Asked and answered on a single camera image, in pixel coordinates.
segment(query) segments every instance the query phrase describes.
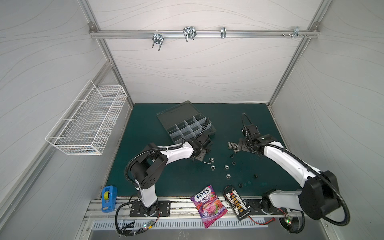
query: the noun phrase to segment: black cable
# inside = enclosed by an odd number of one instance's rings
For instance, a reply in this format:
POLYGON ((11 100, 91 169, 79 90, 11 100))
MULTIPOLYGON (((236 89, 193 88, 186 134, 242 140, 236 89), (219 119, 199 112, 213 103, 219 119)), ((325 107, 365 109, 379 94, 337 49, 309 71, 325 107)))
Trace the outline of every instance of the black cable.
POLYGON ((301 212, 301 217, 303 219, 303 222, 301 223, 301 226, 300 226, 300 228, 298 230, 292 230, 292 228, 290 230, 288 230, 290 233, 301 233, 304 230, 305 216, 304 216, 304 212, 303 211, 300 211, 300 212, 301 212))
POLYGON ((126 228, 128 228, 127 226, 123 227, 122 229, 119 229, 119 224, 118 224, 118 214, 119 214, 119 211, 122 207, 126 206, 126 205, 129 205, 129 204, 133 204, 133 203, 136 203, 138 202, 139 199, 135 200, 135 201, 132 201, 132 202, 126 202, 126 203, 123 203, 121 204, 117 210, 116 210, 116 213, 115 213, 115 228, 116 228, 116 231, 118 232, 119 235, 124 235, 124 236, 133 236, 135 234, 139 234, 139 233, 143 233, 144 231, 140 232, 140 229, 138 231, 136 231, 136 233, 131 233, 132 231, 130 231, 129 233, 125 233, 126 232, 126 228))
POLYGON ((273 144, 268 144, 268 143, 259 143, 259 144, 255 144, 254 146, 267 146, 267 147, 274 147, 276 149, 279 149, 285 153, 287 153, 288 155, 290 155, 291 157, 293 157, 296 161, 298 161, 301 165, 303 165, 308 171, 312 172, 314 175, 316 175, 317 177, 319 177, 331 190, 332 192, 335 193, 335 195, 337 196, 337 199, 339 200, 343 210, 344 210, 344 220, 341 221, 341 222, 337 222, 337 221, 334 221, 332 219, 329 219, 327 217, 323 217, 324 220, 330 222, 331 224, 334 224, 336 226, 346 226, 350 220, 351 220, 351 215, 349 213, 349 209, 348 209, 348 206, 347 206, 347 203, 345 202, 345 200, 343 199, 343 197, 341 196, 341 194, 339 193, 339 191, 334 187, 334 185, 332 185, 332 183, 330 183, 325 177, 323 177, 320 173, 318 173, 317 171, 315 171, 313 168, 311 168, 310 166, 308 166, 305 162, 303 162, 300 158, 298 158, 297 156, 295 156, 293 153, 291 153, 290 151, 288 151, 286 148, 282 148, 282 147, 279 147, 279 146, 276 146, 276 145, 273 145, 273 144))
POLYGON ((149 153, 149 152, 166 151, 166 150, 175 150, 175 149, 179 149, 179 148, 183 147, 183 145, 184 145, 184 139, 183 139, 183 142, 182 142, 180 145, 177 145, 177 146, 168 147, 168 148, 166 148, 166 147, 156 147, 156 148, 151 148, 151 149, 148 149, 148 150, 146 150, 146 151, 144 151, 144 152, 141 152, 141 153, 137 154, 136 156, 134 156, 134 157, 128 162, 128 164, 126 165, 126 167, 125 167, 125 169, 124 169, 124 176, 125 176, 126 180, 127 180, 128 182, 130 182, 133 186, 135 186, 136 189, 139 188, 139 186, 136 184, 136 182, 133 181, 133 180, 128 176, 129 169, 130 169, 132 163, 135 162, 136 158, 140 157, 140 156, 143 155, 143 154, 149 153))
POLYGON ((201 128, 201 132, 196 135, 196 138, 200 137, 200 135, 205 131, 209 123, 209 118, 206 118, 203 127, 201 128))
POLYGON ((243 123, 243 129, 244 129, 244 131, 245 131, 245 135, 244 135, 244 137, 245 137, 245 145, 246 145, 247 147, 249 147, 249 145, 248 145, 248 137, 247 137, 247 136, 248 136, 248 131, 247 131, 247 128, 245 127, 244 117, 246 117, 246 118, 248 119, 248 121, 249 121, 250 124, 253 124, 253 123, 252 123, 251 119, 249 119, 249 117, 248 117, 248 115, 247 115, 246 113, 242 113, 242 114, 241 114, 241 122, 243 123))

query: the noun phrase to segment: mounting hardware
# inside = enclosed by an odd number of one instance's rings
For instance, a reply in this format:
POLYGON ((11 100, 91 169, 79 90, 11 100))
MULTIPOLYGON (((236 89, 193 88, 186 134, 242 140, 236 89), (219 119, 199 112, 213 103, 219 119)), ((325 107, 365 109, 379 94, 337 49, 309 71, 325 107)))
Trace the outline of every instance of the mounting hardware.
POLYGON ((318 32, 319 31, 319 25, 320 25, 320 22, 314 22, 310 30, 314 31, 314 32, 318 32))
POLYGON ((160 44, 159 45, 159 50, 160 51, 160 48, 161 48, 161 45, 163 44, 163 41, 164 41, 164 38, 161 34, 158 34, 158 33, 155 33, 153 36, 152 36, 152 40, 153 40, 153 43, 152 43, 152 48, 153 46, 156 44, 160 44))
POLYGON ((227 28, 221 27, 221 38, 226 38, 226 37, 227 37, 227 28))
POLYGON ((89 26, 89 32, 90 33, 95 33, 96 32, 96 24, 88 23, 88 26, 89 26))
POLYGON ((188 26, 185 29, 183 29, 183 34, 187 42, 188 42, 188 37, 190 37, 192 40, 195 40, 196 29, 193 26, 188 26))
POLYGON ((294 31, 292 32, 292 34, 290 34, 290 36, 291 36, 291 38, 293 39, 293 38, 295 38, 295 37, 305 37, 304 35, 302 35, 302 34, 300 34, 299 33, 299 27, 296 27, 295 29, 294 29, 294 31))

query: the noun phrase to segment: metal vent grille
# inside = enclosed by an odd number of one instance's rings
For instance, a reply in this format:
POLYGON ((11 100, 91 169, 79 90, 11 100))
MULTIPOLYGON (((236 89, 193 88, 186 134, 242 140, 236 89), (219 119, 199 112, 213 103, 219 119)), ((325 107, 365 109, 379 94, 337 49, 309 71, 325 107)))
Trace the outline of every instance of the metal vent grille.
MULTIPOLYGON (((258 223, 265 223, 263 217, 253 218, 258 223)), ((149 219, 139 219, 135 222, 135 229, 141 228, 149 219)), ((132 220, 119 220, 119 228, 131 223, 132 220)), ((209 229, 218 228, 255 228, 255 227, 268 227, 267 225, 257 225, 250 219, 244 219, 242 221, 237 218, 223 218, 216 220, 209 229)), ((154 225, 153 229, 204 229, 204 224, 201 219, 198 218, 186 218, 186 219, 159 219, 154 225)), ((114 230, 115 223, 113 220, 96 220, 93 224, 93 230, 114 230)))

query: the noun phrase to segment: metal clamp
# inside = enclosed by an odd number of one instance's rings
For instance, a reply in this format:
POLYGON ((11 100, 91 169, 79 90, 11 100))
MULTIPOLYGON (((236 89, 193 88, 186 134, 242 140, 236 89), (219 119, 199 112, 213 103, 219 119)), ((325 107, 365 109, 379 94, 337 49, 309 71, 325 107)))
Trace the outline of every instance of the metal clamp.
POLYGON ((221 38, 226 38, 227 37, 227 28, 226 27, 221 27, 221 38))
POLYGON ((302 35, 302 34, 300 34, 299 33, 299 27, 296 27, 294 30, 293 30, 293 32, 292 32, 292 34, 289 34, 290 36, 291 36, 291 38, 293 39, 293 38, 295 38, 295 37, 305 37, 304 35, 302 35))
POLYGON ((188 37, 190 37, 192 40, 195 40, 196 36, 196 29, 193 26, 188 26, 185 29, 183 29, 183 34, 185 37, 185 40, 188 42, 188 37))
POLYGON ((163 41, 164 41, 164 38, 161 34, 158 34, 158 33, 155 33, 153 36, 152 36, 152 40, 153 40, 153 43, 152 43, 152 48, 153 46, 156 44, 160 44, 159 45, 159 51, 160 51, 160 48, 161 48, 161 45, 163 44, 163 41))

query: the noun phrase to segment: red wire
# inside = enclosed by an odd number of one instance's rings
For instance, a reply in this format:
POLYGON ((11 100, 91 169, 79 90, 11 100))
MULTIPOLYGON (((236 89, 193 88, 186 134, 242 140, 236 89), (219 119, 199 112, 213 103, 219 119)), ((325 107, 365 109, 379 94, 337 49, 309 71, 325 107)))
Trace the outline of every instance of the red wire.
POLYGON ((258 225, 266 225, 270 222, 273 222, 275 221, 276 219, 273 217, 271 220, 269 220, 268 222, 265 222, 265 223, 258 223, 258 222, 255 222, 250 216, 248 216, 254 223, 258 224, 258 225))
POLYGON ((282 213, 284 213, 284 215, 288 215, 288 213, 285 213, 283 210, 281 210, 280 208, 277 208, 278 210, 280 210, 282 213))

